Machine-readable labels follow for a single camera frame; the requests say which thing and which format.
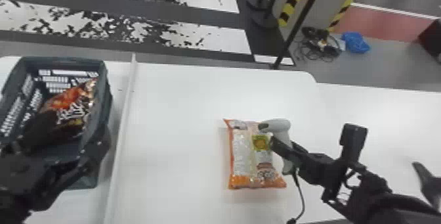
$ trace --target gray floor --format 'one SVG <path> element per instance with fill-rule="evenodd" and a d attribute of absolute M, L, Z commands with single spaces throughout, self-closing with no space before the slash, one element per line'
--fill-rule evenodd
<path fill-rule="evenodd" d="M 371 51 L 364 55 L 346 51 L 332 63 L 300 61 L 297 70 L 310 72 L 322 83 L 441 91 L 441 64 L 420 44 L 371 38 L 366 41 Z"/>
<path fill-rule="evenodd" d="M 318 82 L 422 91 L 441 91 L 441 64 L 416 43 L 369 39 L 372 50 L 364 55 L 344 52 L 332 63 L 298 62 L 298 67 L 282 70 L 310 72 Z M 67 47 L 14 41 L 0 41 L 0 56 L 78 56 L 101 60 L 130 60 L 130 52 Z M 183 56 L 137 53 L 139 62 L 187 64 L 236 68 L 268 68 L 267 64 L 209 60 Z"/>

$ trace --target black plastic basket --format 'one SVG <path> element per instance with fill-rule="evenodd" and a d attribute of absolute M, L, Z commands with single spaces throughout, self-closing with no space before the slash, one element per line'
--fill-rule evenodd
<path fill-rule="evenodd" d="M 86 143 L 103 139 L 112 105 L 112 94 L 107 80 L 107 69 L 101 60 L 84 58 L 21 58 L 1 91 L 0 148 L 15 141 L 30 118 L 43 104 L 64 90 L 97 78 L 94 105 L 81 138 L 42 150 L 32 157 L 48 164 L 76 160 Z M 83 177 L 71 189 L 93 188 L 98 184 L 99 170 Z"/>

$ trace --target white countertop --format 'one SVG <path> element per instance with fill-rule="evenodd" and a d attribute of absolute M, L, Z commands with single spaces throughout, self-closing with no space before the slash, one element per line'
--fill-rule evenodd
<path fill-rule="evenodd" d="M 323 141 L 327 116 L 304 72 L 138 64 L 108 223 L 284 223 L 297 214 L 290 177 L 286 189 L 227 189 L 223 118 L 287 118 L 291 137 L 308 147 Z M 340 217 L 319 201 L 319 187 L 303 190 L 302 221 Z"/>
<path fill-rule="evenodd" d="M 0 59 L 0 85 L 18 58 Z M 296 216 L 301 204 L 290 177 L 286 189 L 227 189 L 223 118 L 287 118 L 292 140 L 334 158 L 343 124 L 365 126 L 360 162 L 400 194 L 423 199 L 413 161 L 441 175 L 441 93 L 316 83 L 304 72 L 137 64 L 132 74 L 129 63 L 106 65 L 115 140 L 123 117 L 112 186 L 105 173 L 96 189 L 63 192 L 27 223 L 98 224 L 105 213 L 105 224 L 268 224 Z M 274 161 L 282 168 L 278 156 Z M 302 188 L 306 213 L 300 223 L 342 218 L 321 202 L 320 187 L 303 182 Z"/>

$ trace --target rice package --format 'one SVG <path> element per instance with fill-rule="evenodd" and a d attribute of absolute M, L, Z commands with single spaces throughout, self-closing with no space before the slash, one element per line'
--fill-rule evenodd
<path fill-rule="evenodd" d="M 224 120 L 230 143 L 229 189 L 284 188 L 286 182 L 272 165 L 270 135 L 257 122 Z"/>

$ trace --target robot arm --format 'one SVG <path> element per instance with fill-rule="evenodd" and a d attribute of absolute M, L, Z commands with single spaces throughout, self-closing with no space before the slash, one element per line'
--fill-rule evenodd
<path fill-rule="evenodd" d="M 277 134 L 280 124 L 280 120 L 269 120 L 259 128 Z M 438 210 L 418 198 L 393 194 L 385 179 L 358 162 L 367 133 L 364 127 L 346 124 L 340 138 L 342 153 L 336 160 L 325 154 L 309 153 L 294 142 L 281 141 L 279 137 L 287 137 L 287 130 L 286 135 L 274 135 L 270 147 L 284 161 L 291 162 L 292 168 L 287 171 L 294 178 L 298 174 L 307 183 L 322 186 L 322 201 L 355 224 L 441 223 Z M 360 184 L 351 187 L 347 181 L 355 175 Z M 338 198 L 342 185 L 352 191 L 347 201 Z"/>
<path fill-rule="evenodd" d="M 21 224 L 31 215 L 49 209 L 58 195 L 78 179 L 96 170 L 110 147 L 107 127 L 101 140 L 86 144 L 77 160 L 48 166 L 23 154 L 0 153 L 0 219 Z"/>

